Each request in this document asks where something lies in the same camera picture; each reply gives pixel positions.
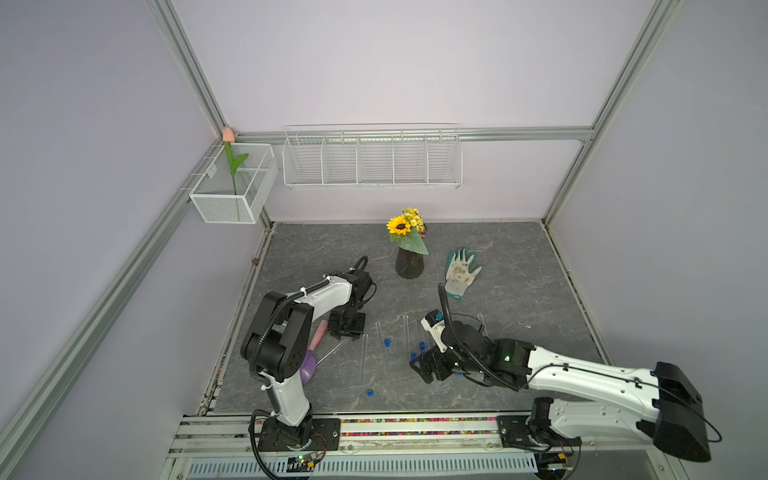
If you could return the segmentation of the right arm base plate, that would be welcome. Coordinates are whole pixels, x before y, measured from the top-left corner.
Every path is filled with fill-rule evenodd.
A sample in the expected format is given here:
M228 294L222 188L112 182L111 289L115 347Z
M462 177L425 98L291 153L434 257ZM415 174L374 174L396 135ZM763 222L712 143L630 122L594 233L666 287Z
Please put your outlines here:
M556 433L547 418L525 415L499 415L496 419L503 447L546 452L553 448L580 447L580 437L566 438Z

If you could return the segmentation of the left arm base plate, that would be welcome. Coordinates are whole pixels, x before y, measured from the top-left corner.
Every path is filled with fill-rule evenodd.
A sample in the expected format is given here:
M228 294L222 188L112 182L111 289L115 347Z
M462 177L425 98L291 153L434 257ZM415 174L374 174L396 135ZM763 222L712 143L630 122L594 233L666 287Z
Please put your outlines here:
M261 423L257 448L260 452L337 451L340 440L337 418L311 418L295 427L269 418Z

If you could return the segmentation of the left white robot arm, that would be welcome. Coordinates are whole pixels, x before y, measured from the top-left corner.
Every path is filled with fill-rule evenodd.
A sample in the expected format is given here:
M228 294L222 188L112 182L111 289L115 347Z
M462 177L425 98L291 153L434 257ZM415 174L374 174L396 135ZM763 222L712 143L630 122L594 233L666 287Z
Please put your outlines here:
M304 392L302 368L316 349L310 341L312 323L328 317L328 332L336 338L358 338L364 333L363 307L375 286L366 270L368 258L360 257L347 270L326 275L320 282L291 294L271 291L264 295L240 346L249 374L262 383L272 406L259 434L263 451L309 447L319 434L326 439L338 432L329 422L313 419L312 405Z

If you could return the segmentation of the clear test tube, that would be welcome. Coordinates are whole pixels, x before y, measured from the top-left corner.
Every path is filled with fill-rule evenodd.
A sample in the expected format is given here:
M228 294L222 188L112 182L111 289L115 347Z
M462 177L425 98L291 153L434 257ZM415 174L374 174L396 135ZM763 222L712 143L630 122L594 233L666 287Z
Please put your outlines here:
M477 314L477 319L478 319L478 323L479 323L478 331L482 335L488 336L487 322L485 321L484 315L482 313L478 313Z

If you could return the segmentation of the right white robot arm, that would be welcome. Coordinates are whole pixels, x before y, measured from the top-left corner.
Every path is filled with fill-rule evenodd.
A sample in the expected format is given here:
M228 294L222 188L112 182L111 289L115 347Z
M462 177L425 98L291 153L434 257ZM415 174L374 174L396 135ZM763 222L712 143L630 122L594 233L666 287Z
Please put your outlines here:
M484 388L537 391L528 417L501 417L508 448L546 453L577 447L585 438L650 444L680 460L706 463L722 440L707 420L703 399L676 365L627 368L569 357L533 343L491 339L481 327L458 321L448 294L438 287L439 308L421 321L433 346L409 365L430 384L460 374Z

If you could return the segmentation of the test tube blue stopper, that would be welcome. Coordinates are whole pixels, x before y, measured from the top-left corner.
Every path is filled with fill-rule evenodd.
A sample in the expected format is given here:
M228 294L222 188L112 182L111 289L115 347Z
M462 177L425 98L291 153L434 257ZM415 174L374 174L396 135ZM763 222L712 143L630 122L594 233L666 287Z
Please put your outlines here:
M421 325L418 319L412 319L409 321L409 324L408 324L409 348L411 349L411 353L413 355L418 355L421 352L421 347L420 347L421 334L419 333L420 330L421 330Z
M317 365L319 366L325 360L331 357L334 353L336 353L343 345L347 343L347 340L348 340L347 338L343 338L342 340L340 340L333 348L331 348L328 352L326 352L325 355L323 355L319 360L317 360Z
M410 345L410 332L409 332L409 316L408 314L402 315L403 325L403 348L408 360L411 359L411 345Z
M368 358L368 342L369 342L369 336L367 334L363 334L361 336L361 355L360 355L360 362L359 362L359 384L361 386L366 385L367 380L367 374L366 374L366 364L367 364L367 358Z
M386 364L388 364L389 363L389 351L388 351L389 347L387 346L387 343L386 343L387 338L384 335L383 327L380 321L377 321L375 323L375 329L378 337L378 346L381 352L382 359L385 361Z

